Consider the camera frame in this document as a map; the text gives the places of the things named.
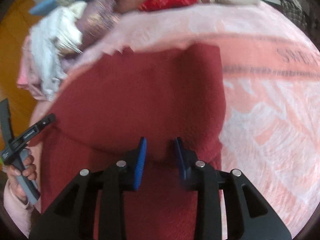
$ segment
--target wooden floor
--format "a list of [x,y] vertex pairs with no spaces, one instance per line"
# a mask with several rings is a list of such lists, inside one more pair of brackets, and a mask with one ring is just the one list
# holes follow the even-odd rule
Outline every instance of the wooden floor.
[[[28,13],[33,6],[33,0],[15,0],[0,22],[0,100],[9,99],[15,135],[19,135],[28,127],[36,104],[28,91],[18,89],[16,86],[21,46],[28,35],[29,28],[40,19]],[[4,143],[0,135],[0,150],[3,147]]]

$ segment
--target fingernail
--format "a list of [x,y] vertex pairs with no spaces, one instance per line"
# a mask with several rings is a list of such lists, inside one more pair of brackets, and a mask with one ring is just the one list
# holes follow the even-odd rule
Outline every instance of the fingernail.
[[21,172],[18,171],[18,170],[14,170],[14,174],[15,174],[16,176],[20,176],[20,175],[21,175]]

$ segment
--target pink and white bed sheet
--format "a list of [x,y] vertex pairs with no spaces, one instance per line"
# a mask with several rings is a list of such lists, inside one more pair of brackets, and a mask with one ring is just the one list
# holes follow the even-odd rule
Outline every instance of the pink and white bed sheet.
[[[320,53],[272,7],[214,4],[126,14],[78,58],[60,93],[102,53],[195,42],[221,51],[227,101],[222,169],[241,169],[295,236],[320,202]],[[35,109],[32,121],[45,107]]]

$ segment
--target person's arm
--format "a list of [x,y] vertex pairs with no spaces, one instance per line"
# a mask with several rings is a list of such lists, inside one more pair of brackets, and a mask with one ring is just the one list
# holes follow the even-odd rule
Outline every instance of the person's arm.
[[[34,158],[30,155],[24,160],[24,164],[29,167],[23,171],[23,175],[28,179],[36,179],[36,166],[32,164]],[[10,215],[11,219],[21,230],[21,232],[28,237],[31,229],[31,213],[33,206],[29,204],[25,193],[18,184],[16,176],[20,175],[15,167],[7,167],[8,181],[4,189],[4,208]]]

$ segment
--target plaid cloth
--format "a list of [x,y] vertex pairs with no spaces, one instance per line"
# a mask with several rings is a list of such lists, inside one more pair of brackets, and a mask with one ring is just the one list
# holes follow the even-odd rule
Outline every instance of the plaid cloth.
[[301,7],[286,0],[281,0],[282,13],[303,32],[307,31],[305,12]]

